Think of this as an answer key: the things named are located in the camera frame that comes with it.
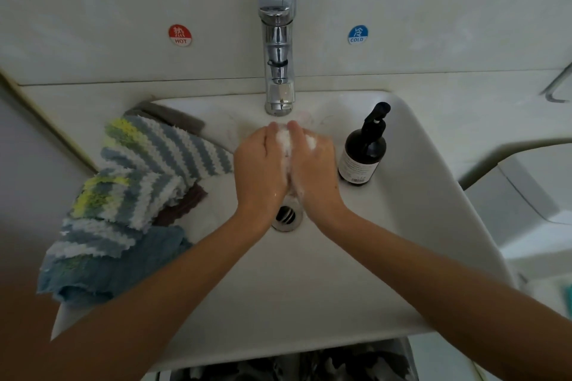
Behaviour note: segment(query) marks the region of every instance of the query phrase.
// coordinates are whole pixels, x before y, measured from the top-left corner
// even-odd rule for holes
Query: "forearm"
[[[350,211],[335,216],[321,230],[483,367],[506,379],[572,373],[572,323],[565,318]]]
[[[36,368],[60,381],[139,380],[189,314],[265,233],[263,224],[255,224],[248,214],[235,214],[176,260],[54,339]]]

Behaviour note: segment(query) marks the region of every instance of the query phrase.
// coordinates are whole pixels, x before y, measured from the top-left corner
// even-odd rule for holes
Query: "hand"
[[[272,224],[286,196],[288,182],[282,171],[282,149],[276,140],[276,122],[245,139],[234,153],[234,181],[239,201],[237,213],[255,224]]]
[[[292,142],[290,178],[308,217],[325,226],[347,210],[338,189],[338,167],[332,139],[302,130],[296,121],[288,123]],[[312,151],[306,134],[316,139]]]

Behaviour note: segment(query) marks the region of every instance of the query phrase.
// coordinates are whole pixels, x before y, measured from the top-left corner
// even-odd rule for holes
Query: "sink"
[[[329,135],[338,158],[348,134],[380,101],[387,153],[371,181],[340,182],[360,216],[501,282],[510,274],[480,218],[406,103],[381,91],[300,92],[288,117],[266,114],[264,95],[160,100],[202,119],[201,135],[234,151],[275,120],[297,120]],[[196,242],[236,208],[232,175],[201,182],[207,198],[180,220]],[[192,280],[192,277],[181,278]],[[82,313],[62,309],[54,334]],[[270,229],[190,315],[154,370],[286,354],[430,330],[397,293],[354,261],[304,217],[291,232]]]

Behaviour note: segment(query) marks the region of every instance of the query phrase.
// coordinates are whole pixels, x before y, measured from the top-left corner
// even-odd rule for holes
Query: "chrome faucet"
[[[266,83],[264,108],[272,116],[289,114],[295,101],[292,61],[292,21],[295,15],[296,0],[258,0]]]

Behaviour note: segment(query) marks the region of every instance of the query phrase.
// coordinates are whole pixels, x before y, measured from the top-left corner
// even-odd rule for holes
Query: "soap bottle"
[[[361,129],[352,132],[346,139],[338,173],[350,184],[363,185],[368,182],[385,155],[387,145],[382,135],[386,123],[383,118],[390,110],[388,103],[377,103]]]

